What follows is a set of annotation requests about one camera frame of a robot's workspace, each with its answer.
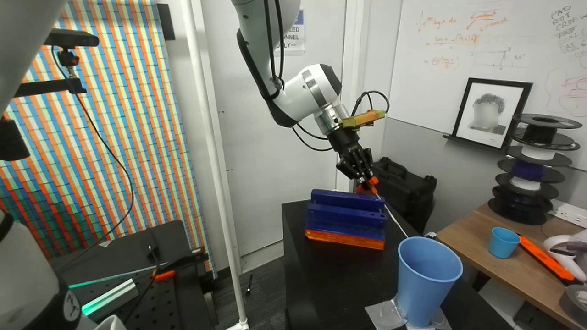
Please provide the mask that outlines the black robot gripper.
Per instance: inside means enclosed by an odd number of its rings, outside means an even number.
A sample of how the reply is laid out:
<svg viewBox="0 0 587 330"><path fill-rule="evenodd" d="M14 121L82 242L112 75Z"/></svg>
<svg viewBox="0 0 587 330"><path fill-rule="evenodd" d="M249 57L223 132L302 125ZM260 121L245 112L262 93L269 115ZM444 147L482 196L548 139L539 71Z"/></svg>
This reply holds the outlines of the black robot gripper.
<svg viewBox="0 0 587 330"><path fill-rule="evenodd" d="M332 148L337 152L337 169L356 183L363 185L374 178L372 154L359 145L359 137L350 128L339 128L328 136Z"/></svg>

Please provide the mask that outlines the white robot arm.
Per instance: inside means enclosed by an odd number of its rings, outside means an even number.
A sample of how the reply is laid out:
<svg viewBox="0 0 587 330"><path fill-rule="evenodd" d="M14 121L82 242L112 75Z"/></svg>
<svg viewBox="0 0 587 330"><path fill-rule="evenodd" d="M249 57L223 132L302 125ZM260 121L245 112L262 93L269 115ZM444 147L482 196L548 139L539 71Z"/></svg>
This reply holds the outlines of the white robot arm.
<svg viewBox="0 0 587 330"><path fill-rule="evenodd" d="M330 148L335 169L357 185L376 183L372 152L359 145L357 130L383 117L383 110L350 115L341 104L341 81L328 64L310 64L284 77L286 33L295 26L301 0L231 0L238 51L279 126L295 128L313 117Z"/></svg>

